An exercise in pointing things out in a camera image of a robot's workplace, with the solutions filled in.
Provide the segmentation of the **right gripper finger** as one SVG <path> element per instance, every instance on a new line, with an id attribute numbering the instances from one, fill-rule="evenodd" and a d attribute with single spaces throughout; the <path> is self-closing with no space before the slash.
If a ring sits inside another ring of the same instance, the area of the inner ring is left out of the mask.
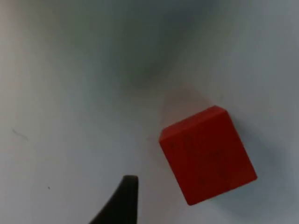
<path id="1" fill-rule="evenodd" d="M 138 214 L 139 179 L 123 176 L 119 186 L 91 224 L 136 224 Z"/>

